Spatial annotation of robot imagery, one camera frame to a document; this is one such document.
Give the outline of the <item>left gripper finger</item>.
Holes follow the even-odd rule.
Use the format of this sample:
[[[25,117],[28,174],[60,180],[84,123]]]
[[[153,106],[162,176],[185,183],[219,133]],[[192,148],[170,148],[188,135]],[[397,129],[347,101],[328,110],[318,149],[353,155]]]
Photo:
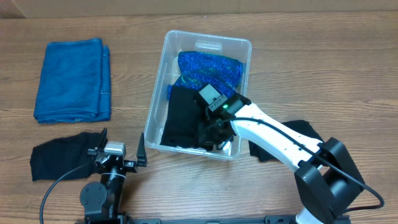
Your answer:
[[[103,151],[104,150],[104,148],[106,146],[106,143],[108,142],[107,132],[108,132],[108,129],[107,128],[103,128],[103,130],[101,132],[101,136],[100,136],[99,142],[98,142],[98,144],[95,147],[96,151]]]
[[[146,167],[147,166],[147,155],[145,149],[145,141],[144,141],[144,133],[141,133],[139,144],[137,147],[136,157],[137,157],[137,166]]]

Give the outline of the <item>large black garment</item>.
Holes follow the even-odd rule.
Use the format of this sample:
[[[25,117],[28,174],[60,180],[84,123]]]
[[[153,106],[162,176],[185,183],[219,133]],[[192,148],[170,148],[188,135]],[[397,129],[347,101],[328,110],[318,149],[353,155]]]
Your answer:
[[[198,90],[175,85],[169,90],[169,108],[161,145],[194,149],[201,147],[212,151],[213,144],[197,143],[197,135],[206,121],[208,102]]]

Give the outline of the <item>small black cloth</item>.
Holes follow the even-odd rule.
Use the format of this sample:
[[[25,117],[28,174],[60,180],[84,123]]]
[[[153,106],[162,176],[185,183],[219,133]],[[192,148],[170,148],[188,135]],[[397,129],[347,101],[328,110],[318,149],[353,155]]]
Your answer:
[[[286,127],[292,129],[293,131],[298,132],[299,134],[303,134],[310,138],[315,138],[324,142],[322,137],[312,128],[311,124],[305,120],[295,120],[295,121],[286,121],[282,123]],[[251,156],[257,157],[260,162],[265,162],[269,160],[276,160],[276,158],[265,151],[262,147],[257,144],[248,141],[249,143],[249,152]]]

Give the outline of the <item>clear plastic storage bin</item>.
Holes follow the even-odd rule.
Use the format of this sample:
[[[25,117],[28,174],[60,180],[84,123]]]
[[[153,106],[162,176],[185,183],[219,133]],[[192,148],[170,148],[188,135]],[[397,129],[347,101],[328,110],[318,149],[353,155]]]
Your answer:
[[[222,150],[207,152],[203,148],[182,148],[161,145],[169,107],[168,89],[181,75],[178,67],[178,54],[181,51],[199,51],[222,55],[243,63],[243,74],[236,91],[246,96],[248,90],[249,68],[251,64],[252,43],[247,39],[223,37],[218,35],[170,30],[166,33],[160,57],[157,77],[150,102],[144,129],[145,147],[160,152],[186,153],[211,157],[219,160],[233,160],[240,156],[242,139],[235,137]]]

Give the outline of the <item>blue green sequin cloth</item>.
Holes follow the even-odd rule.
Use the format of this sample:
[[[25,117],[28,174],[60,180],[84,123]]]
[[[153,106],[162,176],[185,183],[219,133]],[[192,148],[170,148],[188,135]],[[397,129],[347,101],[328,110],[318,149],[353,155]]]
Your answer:
[[[210,84],[227,97],[234,95],[243,75],[239,60],[205,52],[180,52],[177,64],[181,75],[174,86],[200,90]]]

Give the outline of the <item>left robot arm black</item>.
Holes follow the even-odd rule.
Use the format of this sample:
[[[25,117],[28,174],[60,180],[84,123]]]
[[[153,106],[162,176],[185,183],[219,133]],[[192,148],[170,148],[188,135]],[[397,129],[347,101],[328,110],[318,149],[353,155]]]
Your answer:
[[[124,182],[128,172],[136,173],[147,166],[144,135],[141,134],[135,161],[127,160],[123,142],[108,141],[103,129],[99,143],[89,149],[94,171],[101,174],[99,182],[86,184],[80,192],[80,202],[85,209],[85,223],[132,223],[126,212],[120,212]]]

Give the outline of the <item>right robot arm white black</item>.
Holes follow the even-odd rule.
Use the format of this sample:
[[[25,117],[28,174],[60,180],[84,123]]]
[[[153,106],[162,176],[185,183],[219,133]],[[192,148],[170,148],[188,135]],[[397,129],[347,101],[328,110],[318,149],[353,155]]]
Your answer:
[[[364,190],[363,178],[346,146],[335,138],[322,142],[300,134],[266,115],[246,97],[200,93],[209,125],[204,134],[213,141],[236,135],[258,145],[293,173],[303,210],[294,223],[338,223]]]

